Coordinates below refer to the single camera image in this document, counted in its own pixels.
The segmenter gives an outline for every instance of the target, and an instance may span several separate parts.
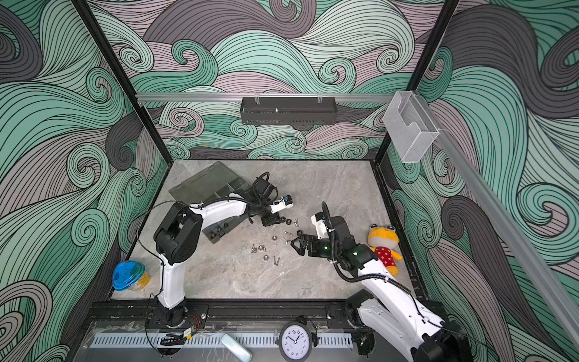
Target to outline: aluminum rail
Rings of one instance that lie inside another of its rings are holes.
[[[437,141],[475,196],[496,233],[509,246],[575,348],[579,350],[579,307],[572,300],[569,292],[533,247],[486,181],[472,168],[452,136],[446,130],[441,129]]]
[[[389,103],[394,93],[389,94],[314,94],[314,93],[212,93],[191,92],[172,93],[154,92],[137,93],[139,102],[241,102],[243,97],[333,97],[336,102],[362,102],[362,103]]]

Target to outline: wave pattern wallpaper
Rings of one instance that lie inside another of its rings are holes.
[[[419,92],[579,302],[579,1],[459,9]],[[475,361],[578,361],[477,200],[434,144],[417,164],[388,149],[388,187],[433,299]]]
[[[138,92],[192,93],[405,89],[443,2],[89,0]],[[373,159],[385,134],[383,104],[295,128],[242,125],[240,103],[148,107],[175,159]]]
[[[0,360],[62,361],[167,167],[69,0],[0,5]]]

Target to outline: gray marble surface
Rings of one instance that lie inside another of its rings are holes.
[[[168,190],[215,161],[177,161],[174,163],[155,204],[172,200]],[[332,215],[341,215],[358,243],[365,243],[370,225],[389,223],[382,196],[367,161],[222,161],[231,170],[251,183],[256,176],[270,172],[270,182],[281,195],[290,194],[294,206],[280,214],[298,219],[294,225],[263,227],[244,221],[215,244],[203,234],[197,250],[187,261],[185,295],[189,298],[347,298],[361,289],[360,283],[346,283],[333,266],[323,258],[301,257],[285,243],[285,231],[316,234],[309,221],[321,211],[326,201]],[[152,235],[171,203],[151,211],[141,233],[141,241],[154,251]],[[264,245],[266,252],[251,253],[251,245]],[[280,258],[273,265],[273,256]],[[148,298],[159,291],[159,260],[136,245],[131,259],[141,261],[151,281],[141,291],[114,292],[113,299]],[[396,277],[412,289],[405,264],[397,262]]]

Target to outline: blue lid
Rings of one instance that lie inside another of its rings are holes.
[[[145,273],[145,265],[136,260],[118,263],[112,274],[112,286],[117,291],[129,288]]]

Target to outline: black frame pole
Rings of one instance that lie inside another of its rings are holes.
[[[422,51],[420,59],[418,60],[418,64],[416,65],[416,68],[414,69],[414,72],[412,73],[412,76],[408,81],[406,90],[416,91],[416,89],[418,89],[418,85],[420,84],[420,81],[422,80],[422,77],[424,76],[426,69],[430,65],[430,61],[432,60],[434,54],[436,53],[436,50],[438,49],[438,45],[440,44],[440,41],[444,36],[444,32],[446,31],[446,28],[450,23],[452,15],[455,13],[456,6],[459,4],[459,1],[460,0],[446,0],[444,5],[442,6],[442,10],[440,11],[436,23],[434,24],[434,27],[430,32],[430,36],[428,37],[428,41],[426,42],[424,51]],[[384,140],[382,141],[382,144],[380,144],[380,148],[376,153],[376,157],[374,158],[374,161],[377,162],[378,164],[384,158],[384,155],[386,154],[386,150],[388,149],[390,142],[391,142],[390,136],[386,135],[384,137]]]
[[[163,159],[169,166],[173,164],[173,158],[165,146],[163,139],[157,132],[155,124],[151,119],[151,116],[137,101],[135,88],[129,80],[129,77],[124,73],[123,67],[120,64],[119,59],[115,56],[115,52],[112,50],[111,44],[109,44],[104,32],[98,25],[97,19],[94,17],[93,12],[90,10],[89,4],[85,0],[71,0],[76,11],[80,15],[80,18],[84,22],[86,28],[89,30],[90,35],[93,37],[94,42],[97,44],[98,48],[101,50],[102,56],[107,61],[109,67],[111,68],[116,80],[119,82],[120,87],[123,89],[129,101],[133,105],[137,116],[141,119],[141,122],[145,126],[146,130],[151,135],[153,142],[161,152]]]
[[[396,228],[396,235],[398,235],[398,238],[400,239],[398,246],[400,247],[400,251],[402,252],[402,256],[404,257],[404,264],[406,264],[408,276],[410,277],[410,281],[412,282],[412,287],[414,288],[416,299],[420,302],[430,301],[428,290],[426,289],[426,285],[424,283],[424,280],[422,279],[420,270],[418,269],[416,257],[414,256],[410,243],[406,238],[404,226],[402,225],[402,222],[398,217],[398,212],[394,207],[394,202],[392,201],[392,198],[388,193],[388,189],[386,188],[384,175],[382,174],[382,171],[376,162],[370,161],[370,166],[372,168],[372,172],[374,173],[376,183],[378,184],[378,190],[380,190],[382,200],[384,201],[384,206],[386,207],[388,218],[390,219],[392,226]]]

